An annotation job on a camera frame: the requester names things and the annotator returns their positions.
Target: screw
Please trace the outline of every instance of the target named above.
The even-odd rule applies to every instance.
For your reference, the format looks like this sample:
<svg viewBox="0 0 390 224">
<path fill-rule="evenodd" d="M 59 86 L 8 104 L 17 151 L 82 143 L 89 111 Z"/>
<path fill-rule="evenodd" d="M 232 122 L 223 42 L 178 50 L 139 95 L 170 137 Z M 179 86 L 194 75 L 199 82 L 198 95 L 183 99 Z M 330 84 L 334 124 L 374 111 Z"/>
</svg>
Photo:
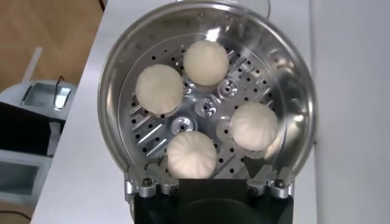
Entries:
<svg viewBox="0 0 390 224">
<path fill-rule="evenodd" d="M 257 189 L 254 187 L 249 187 L 247 191 L 248 196 L 257 197 Z"/>
<path fill-rule="evenodd" d="M 153 181 L 152 181 L 152 179 L 150 179 L 150 178 L 145 178 L 145 179 L 142 181 L 142 186 L 144 186 L 144 187 L 151 186 L 152 184 L 153 184 Z"/>
<path fill-rule="evenodd" d="M 171 195 L 178 195 L 179 194 L 179 189 L 177 187 L 174 187 L 170 190 Z"/>
<path fill-rule="evenodd" d="M 285 183 L 282 179 L 276 179 L 274 184 L 276 187 L 284 187 L 285 186 Z"/>
</svg>

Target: metal clamp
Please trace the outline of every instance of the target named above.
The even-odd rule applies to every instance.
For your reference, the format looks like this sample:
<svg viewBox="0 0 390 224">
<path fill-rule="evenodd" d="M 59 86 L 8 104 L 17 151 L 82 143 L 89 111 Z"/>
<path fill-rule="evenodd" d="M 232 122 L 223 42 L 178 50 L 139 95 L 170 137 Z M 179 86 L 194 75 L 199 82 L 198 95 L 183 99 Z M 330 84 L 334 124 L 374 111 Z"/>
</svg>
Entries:
<svg viewBox="0 0 390 224">
<path fill-rule="evenodd" d="M 265 193 L 266 186 L 276 177 L 276 171 L 271 165 L 264 165 L 251 179 L 247 180 L 248 195 L 259 197 Z"/>
<path fill-rule="evenodd" d="M 289 190 L 293 188 L 294 178 L 293 171 L 288 167 L 283 167 L 278 177 L 271 183 L 271 195 L 274 198 L 288 198 Z"/>
<path fill-rule="evenodd" d="M 134 194 L 148 198 L 156 194 L 157 183 L 149 178 L 144 171 L 137 167 L 130 167 L 124 176 L 126 201 L 131 201 Z"/>
<path fill-rule="evenodd" d="M 177 195 L 179 193 L 179 180 L 169 176 L 165 172 L 167 157 L 162 160 L 151 160 L 145 170 L 138 167 L 130 167 L 125 173 L 126 201 L 131 203 L 134 195 L 149 198 L 156 194 L 156 185 L 161 186 L 161 192 L 165 195 Z"/>
<path fill-rule="evenodd" d="M 294 175 L 290 168 L 283 167 L 277 175 L 271 165 L 264 165 L 251 179 L 247 180 L 248 195 L 259 197 L 265 193 L 266 187 L 271 188 L 274 198 L 286 199 L 293 190 Z"/>
</svg>

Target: metal container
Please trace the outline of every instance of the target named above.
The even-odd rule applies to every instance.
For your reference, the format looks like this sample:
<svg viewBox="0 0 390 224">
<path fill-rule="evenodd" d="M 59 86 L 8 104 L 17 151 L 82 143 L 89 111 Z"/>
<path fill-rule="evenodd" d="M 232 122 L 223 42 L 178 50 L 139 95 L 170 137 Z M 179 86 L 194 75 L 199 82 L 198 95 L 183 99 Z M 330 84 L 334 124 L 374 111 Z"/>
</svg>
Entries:
<svg viewBox="0 0 390 224">
<path fill-rule="evenodd" d="M 223 45 L 230 59 L 227 77 L 209 88 L 191 82 L 182 66 L 186 49 L 204 39 Z M 185 89 L 181 106 L 162 116 L 142 109 L 134 93 L 140 72 L 156 63 L 176 69 Z M 246 102 L 263 103 L 278 117 L 277 139 L 262 152 L 237 146 L 229 132 L 230 117 Z M 124 172 L 163 158 L 177 133 L 197 130 L 214 140 L 213 178 L 248 178 L 243 158 L 299 173 L 313 147 L 317 104 L 305 62 L 268 20 L 232 3 L 183 1 L 146 14 L 121 35 L 101 76 L 98 112 L 106 144 Z"/>
</svg>

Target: steamed bun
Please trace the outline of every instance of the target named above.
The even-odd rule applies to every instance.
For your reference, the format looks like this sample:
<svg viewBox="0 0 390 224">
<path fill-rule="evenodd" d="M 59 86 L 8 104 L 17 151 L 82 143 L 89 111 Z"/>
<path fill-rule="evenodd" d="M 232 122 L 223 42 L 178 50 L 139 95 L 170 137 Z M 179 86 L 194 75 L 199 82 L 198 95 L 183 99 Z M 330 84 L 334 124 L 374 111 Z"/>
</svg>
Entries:
<svg viewBox="0 0 390 224">
<path fill-rule="evenodd" d="M 183 66 L 187 76 L 194 83 L 212 86 L 226 76 L 229 58 L 226 50 L 217 42 L 202 40 L 188 48 Z"/>
<path fill-rule="evenodd" d="M 233 113 L 230 131 L 239 146 L 260 151 L 274 142 L 278 132 L 278 119 L 266 105 L 246 103 Z"/>
<path fill-rule="evenodd" d="M 138 76 L 135 85 L 136 99 L 154 114 L 175 110 L 182 101 L 183 92 L 180 74 L 166 65 L 147 67 Z"/>
<path fill-rule="evenodd" d="M 213 141 L 198 131 L 181 132 L 168 144 L 168 171 L 176 178 L 209 178 L 216 167 Z"/>
</svg>

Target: black machine base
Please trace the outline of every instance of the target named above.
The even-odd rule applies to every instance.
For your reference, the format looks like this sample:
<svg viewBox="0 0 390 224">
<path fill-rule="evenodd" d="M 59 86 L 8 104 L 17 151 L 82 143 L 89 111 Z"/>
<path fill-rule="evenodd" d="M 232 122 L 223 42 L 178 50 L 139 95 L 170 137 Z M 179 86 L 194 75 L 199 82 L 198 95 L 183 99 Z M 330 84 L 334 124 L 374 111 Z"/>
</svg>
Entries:
<svg viewBox="0 0 390 224">
<path fill-rule="evenodd" d="M 176 196 L 157 194 L 134 198 L 135 224 L 292 224 L 292 197 L 260 197 L 247 194 L 246 180 L 179 181 Z"/>
</svg>

